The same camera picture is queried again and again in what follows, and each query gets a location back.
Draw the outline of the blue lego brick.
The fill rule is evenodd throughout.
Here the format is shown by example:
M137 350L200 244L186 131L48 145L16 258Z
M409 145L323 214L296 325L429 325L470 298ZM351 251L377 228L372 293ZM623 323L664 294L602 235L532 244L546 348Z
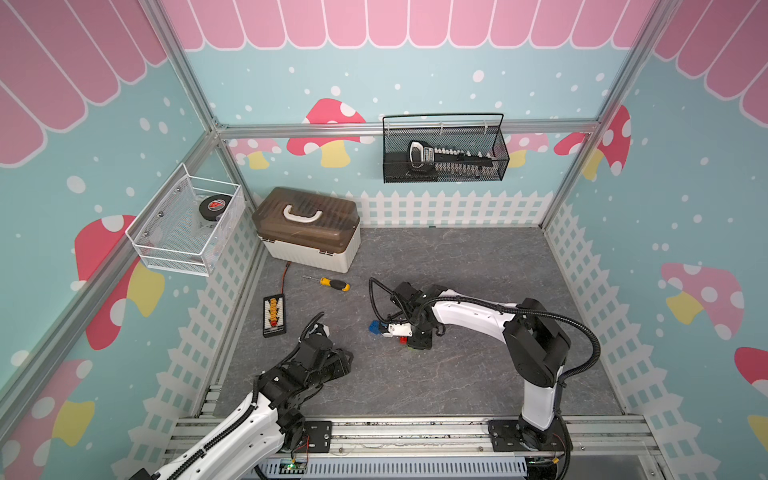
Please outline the blue lego brick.
M374 335L389 336L389 330L387 325L381 324L378 320L374 320L368 327L368 330Z

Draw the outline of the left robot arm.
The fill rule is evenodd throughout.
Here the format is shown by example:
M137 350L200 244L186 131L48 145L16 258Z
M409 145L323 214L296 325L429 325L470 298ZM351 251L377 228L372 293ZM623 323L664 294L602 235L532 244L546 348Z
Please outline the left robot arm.
M192 448L155 472L134 479L239 479L261 460L291 452L304 439L301 405L325 383L351 371L353 354L337 348L314 317L294 349L254 381L233 412Z

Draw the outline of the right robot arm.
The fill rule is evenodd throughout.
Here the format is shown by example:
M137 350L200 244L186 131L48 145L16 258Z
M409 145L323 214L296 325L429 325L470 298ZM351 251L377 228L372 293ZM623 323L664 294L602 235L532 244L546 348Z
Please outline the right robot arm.
M448 326L463 327L505 344L517 374L523 379L523 403L517 419L489 427L499 442L496 451L514 448L544 451L556 441L569 452L561 416L566 381L590 370L599 360L601 345L587 326L549 312L535 299L496 303L434 285L417 290L403 282L388 290L397 307L393 314L377 314L383 335L405 338L417 350L432 347L433 338Z

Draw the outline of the black tray yellow connectors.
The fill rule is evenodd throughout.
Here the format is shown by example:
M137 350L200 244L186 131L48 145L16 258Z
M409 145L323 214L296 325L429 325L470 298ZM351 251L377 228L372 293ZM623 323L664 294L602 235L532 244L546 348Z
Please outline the black tray yellow connectors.
M276 294L263 299L262 334L264 338L286 333L284 300L283 294Z

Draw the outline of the brown lid storage box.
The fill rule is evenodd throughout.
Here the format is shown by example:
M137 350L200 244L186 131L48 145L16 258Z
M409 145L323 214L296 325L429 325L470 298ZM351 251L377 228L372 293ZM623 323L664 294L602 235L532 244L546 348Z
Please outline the brown lid storage box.
M276 187L252 220L273 258L322 270L348 272L361 244L356 203L343 198Z

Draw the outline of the screwdriver bit set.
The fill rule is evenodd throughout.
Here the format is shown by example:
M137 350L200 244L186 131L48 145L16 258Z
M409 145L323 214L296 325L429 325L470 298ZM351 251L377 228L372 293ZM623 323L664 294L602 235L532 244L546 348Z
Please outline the screwdriver bit set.
M434 147L420 141L411 141L407 147L410 173L466 177L473 179L491 178L498 174L498 165L489 155L473 156L470 151Z

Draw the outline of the black tape roll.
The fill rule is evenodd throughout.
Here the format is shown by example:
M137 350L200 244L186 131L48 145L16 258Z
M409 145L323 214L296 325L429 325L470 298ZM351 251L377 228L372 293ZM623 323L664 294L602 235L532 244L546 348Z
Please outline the black tape roll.
M199 204L199 213L204 220L217 222L226 212L233 197L217 194L204 198Z

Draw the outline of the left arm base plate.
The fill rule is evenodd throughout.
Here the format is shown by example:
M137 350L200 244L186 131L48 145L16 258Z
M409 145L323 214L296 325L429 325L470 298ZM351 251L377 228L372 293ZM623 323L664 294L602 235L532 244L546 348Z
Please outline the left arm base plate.
M331 421L302 421L288 429L283 450L291 453L328 453L332 428Z

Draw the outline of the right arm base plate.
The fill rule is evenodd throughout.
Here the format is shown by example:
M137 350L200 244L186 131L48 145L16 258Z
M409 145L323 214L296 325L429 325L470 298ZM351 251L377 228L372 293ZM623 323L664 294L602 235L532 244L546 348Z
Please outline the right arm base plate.
M489 420L487 430L494 452L571 452L573 444L561 417L544 431L520 419Z

